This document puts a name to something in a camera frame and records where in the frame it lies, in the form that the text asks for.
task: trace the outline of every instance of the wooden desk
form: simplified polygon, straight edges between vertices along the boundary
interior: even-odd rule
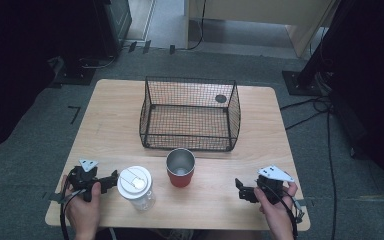
[[[186,47],[189,19],[201,19],[205,0],[184,0]],[[298,57],[321,26],[329,26],[337,0],[207,0],[205,18],[286,25]]]
[[[153,208],[137,212],[114,187],[101,197],[101,226],[267,230],[259,204],[239,199],[235,178],[245,186],[256,186],[257,170],[275,164],[290,173],[299,186],[274,90],[239,86],[242,120],[235,149],[228,153],[194,152],[192,182],[176,188],[166,173],[168,151],[145,149],[140,142],[144,89],[143,81],[100,80],[64,167],[63,173],[68,174],[83,158],[99,161],[99,178],[133,165],[151,172],[157,197]],[[301,190],[296,196],[303,199]],[[310,227],[305,207],[304,211],[300,231]],[[55,202],[50,204],[46,222],[60,224]]]

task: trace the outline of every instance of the wire basket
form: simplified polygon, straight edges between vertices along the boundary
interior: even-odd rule
[[[236,81],[146,77],[139,126],[146,148],[231,151],[240,122]]]

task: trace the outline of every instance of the person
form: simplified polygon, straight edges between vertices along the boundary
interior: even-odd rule
[[[61,182],[61,188],[64,186],[67,176],[64,176]],[[287,196],[283,197],[283,201],[289,207],[292,208],[292,199],[290,196],[295,196],[295,193],[298,190],[298,186],[295,183],[288,182],[288,187],[284,187],[285,192],[288,193]],[[70,195],[72,191],[68,187],[66,190],[66,196]],[[285,207],[282,203],[271,204],[264,192],[256,187],[254,189],[254,194],[260,202],[260,212],[262,212],[267,220],[267,223],[270,228],[270,232],[273,239],[276,240],[290,240],[294,239],[292,234],[292,224],[291,220],[286,212]],[[101,184],[99,182],[95,183],[92,187],[92,200],[91,202],[85,202],[82,198],[76,196],[74,197],[66,206],[66,216],[70,221],[70,226],[76,233],[76,240],[94,240],[98,232],[99,222],[101,220],[100,215],[100,197],[101,197]],[[213,234],[212,237],[208,239],[222,239],[220,234]]]

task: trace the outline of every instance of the floor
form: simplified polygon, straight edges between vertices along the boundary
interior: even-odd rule
[[[126,43],[151,41],[155,48],[186,48],[184,1],[129,0],[129,4],[133,21]],[[193,47],[201,36],[200,19],[190,20],[189,25],[189,47]],[[323,32],[318,31],[301,59],[310,58]],[[298,58],[284,25],[254,22],[204,20],[203,41],[193,51]]]

